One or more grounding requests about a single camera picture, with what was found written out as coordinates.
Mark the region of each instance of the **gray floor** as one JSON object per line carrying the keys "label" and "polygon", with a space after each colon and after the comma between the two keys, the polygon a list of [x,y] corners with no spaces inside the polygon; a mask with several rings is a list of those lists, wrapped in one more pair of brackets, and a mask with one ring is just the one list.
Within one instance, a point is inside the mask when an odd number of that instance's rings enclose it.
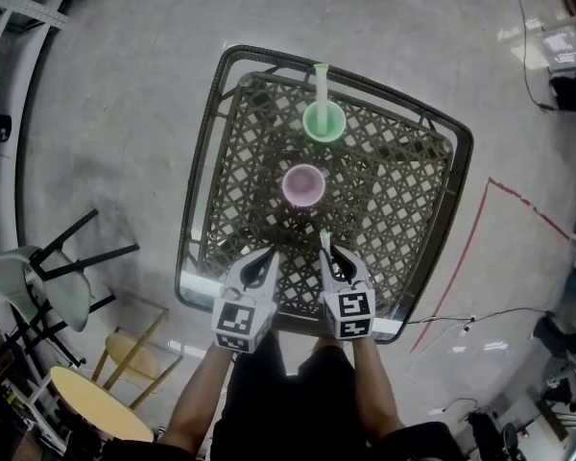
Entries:
{"label": "gray floor", "polygon": [[[523,1],[530,24],[563,15],[560,0]],[[576,114],[542,112],[529,100],[517,0],[75,0],[34,99],[23,208],[31,243],[49,241],[95,206],[100,219],[67,252],[83,257],[132,240],[141,246],[136,255],[90,272],[118,292],[120,302],[91,318],[81,335],[66,333],[88,367],[115,326],[141,330],[153,319],[153,308],[131,296],[171,308],[159,345],[173,340],[203,350],[210,341],[209,317],[180,305],[173,281],[205,96],[222,52],[239,43],[360,73],[448,113],[473,132],[463,200],[417,316],[430,315],[446,289],[489,178],[571,231]],[[534,95],[552,101],[545,69],[528,72]],[[571,263],[569,243],[495,187],[478,227],[440,312],[554,305]],[[504,337],[512,346],[500,350],[500,360],[490,361],[480,347],[458,367],[446,353],[454,331],[441,335],[448,324],[432,326],[413,352],[423,325],[408,328],[383,350],[405,422],[430,420],[431,408],[458,396],[482,402],[494,397],[536,346],[529,340],[536,319],[508,315],[484,322],[471,339],[476,345],[501,335],[515,341]],[[294,371],[312,341],[288,334],[281,340]],[[166,424],[198,360],[188,355],[162,392],[143,404],[139,414],[150,426]],[[457,376],[465,378],[457,383]],[[118,388],[116,394],[125,398],[134,390]],[[457,404],[443,420],[458,430],[455,420],[468,408]]]}

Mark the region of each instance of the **cup rim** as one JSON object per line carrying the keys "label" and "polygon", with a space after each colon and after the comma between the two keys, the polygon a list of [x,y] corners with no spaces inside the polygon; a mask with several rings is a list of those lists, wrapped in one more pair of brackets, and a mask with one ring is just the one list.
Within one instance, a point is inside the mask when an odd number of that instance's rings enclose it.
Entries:
{"label": "cup rim", "polygon": [[[296,204],[293,200],[291,200],[291,199],[286,195],[286,179],[288,178],[288,175],[289,175],[292,171],[294,171],[294,170],[296,170],[296,169],[298,169],[298,168],[302,168],[302,167],[307,167],[307,169],[308,169],[309,171],[312,171],[312,172],[315,171],[315,172],[319,175],[320,179],[322,180],[322,189],[320,190],[320,196],[319,196],[316,200],[314,200],[312,203],[307,204],[307,205],[299,205],[299,204]],[[283,177],[282,180],[281,180],[281,193],[282,193],[282,195],[284,196],[284,198],[288,201],[288,203],[290,203],[290,204],[292,204],[292,205],[294,205],[294,206],[306,207],[306,206],[315,205],[317,202],[319,202],[319,201],[322,199],[325,191],[326,191],[326,179],[324,178],[323,172],[322,172],[320,169],[318,169],[318,167],[316,167],[315,165],[306,164],[306,163],[301,163],[301,164],[293,165],[290,169],[288,169],[288,170],[286,171],[286,173],[284,174],[284,177]]]}
{"label": "cup rim", "polygon": [[311,132],[308,128],[307,128],[307,122],[305,121],[305,116],[307,115],[307,113],[312,110],[316,105],[318,104],[318,101],[314,101],[313,103],[311,103],[309,106],[307,106],[307,108],[305,108],[305,111],[303,112],[303,117],[302,117],[302,123],[303,123],[303,129],[305,130],[305,132],[307,133],[307,136],[309,136],[312,140],[315,140],[317,142],[322,142],[322,143],[328,143],[328,142],[332,142],[334,140],[337,140],[337,138],[339,138],[342,134],[344,134],[344,132],[346,131],[346,113],[344,112],[344,110],[341,108],[341,106],[339,106],[337,103],[335,103],[334,101],[328,101],[328,104],[333,108],[333,109],[337,109],[339,112],[341,112],[341,117],[342,117],[342,123],[344,125],[344,128],[341,129],[341,131],[339,133],[336,133],[333,136],[329,136],[329,135],[325,135],[325,136],[318,136],[317,134]]}

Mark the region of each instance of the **green cup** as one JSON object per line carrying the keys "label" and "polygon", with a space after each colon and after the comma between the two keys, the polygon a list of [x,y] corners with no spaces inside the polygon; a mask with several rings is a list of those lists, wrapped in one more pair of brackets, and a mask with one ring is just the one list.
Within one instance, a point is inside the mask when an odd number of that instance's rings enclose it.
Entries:
{"label": "green cup", "polygon": [[327,101],[326,106],[326,132],[318,131],[318,110],[316,105],[310,104],[303,113],[303,127],[307,135],[317,142],[332,142],[337,140],[346,129],[346,114],[335,103]]}

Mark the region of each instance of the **pink cup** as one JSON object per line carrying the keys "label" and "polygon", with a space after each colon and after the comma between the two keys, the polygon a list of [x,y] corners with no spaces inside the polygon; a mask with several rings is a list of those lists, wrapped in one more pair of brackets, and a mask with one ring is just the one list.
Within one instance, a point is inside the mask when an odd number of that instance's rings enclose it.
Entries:
{"label": "pink cup", "polygon": [[309,164],[291,167],[281,182],[286,200],[295,206],[314,205],[324,195],[325,187],[323,173]]}

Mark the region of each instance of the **wooden stool leg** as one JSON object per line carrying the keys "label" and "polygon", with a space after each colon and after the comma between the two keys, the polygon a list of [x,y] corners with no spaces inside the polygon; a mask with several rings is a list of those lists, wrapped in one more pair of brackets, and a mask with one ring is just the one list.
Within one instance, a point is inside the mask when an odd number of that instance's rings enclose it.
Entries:
{"label": "wooden stool leg", "polygon": [[154,323],[149,328],[147,328],[147,331],[145,331],[143,333],[143,335],[134,344],[134,347],[131,348],[131,350],[126,354],[124,359],[117,365],[117,368],[115,369],[115,371],[113,371],[113,374],[111,374],[111,376],[107,379],[107,382],[105,382],[105,384],[103,385],[103,389],[106,389],[107,391],[109,391],[113,387],[113,384],[115,384],[115,382],[117,382],[117,379],[119,379],[119,377],[122,375],[124,370],[128,367],[128,365],[134,359],[134,356],[136,355],[136,353],[141,349],[141,347],[143,345],[145,345],[145,342],[147,340],[149,340],[149,338],[154,334],[157,327],[160,325],[161,321],[164,319],[164,316],[166,316],[167,312],[168,312],[168,309],[163,310],[162,314],[160,314],[156,318]]}
{"label": "wooden stool leg", "polygon": [[160,374],[160,376],[158,376],[158,378],[152,382],[149,386],[147,386],[147,389],[145,391],[143,391],[139,397],[134,400],[131,404],[131,409],[134,410],[139,404],[141,404],[148,396],[150,396],[154,390],[157,388],[157,386],[159,386],[162,381],[164,379],[166,379],[166,377],[168,377],[169,374],[171,374],[173,372],[173,369],[175,369],[180,362],[183,360],[183,356],[179,357],[175,362],[173,362],[167,369],[166,371],[164,371],[162,374]]}
{"label": "wooden stool leg", "polygon": [[92,382],[96,382],[98,380],[98,376],[100,375],[103,367],[105,367],[105,362],[107,362],[108,351],[105,349],[103,354],[100,356],[100,360],[98,361],[98,365],[96,369],[94,369],[94,374],[92,374]]}

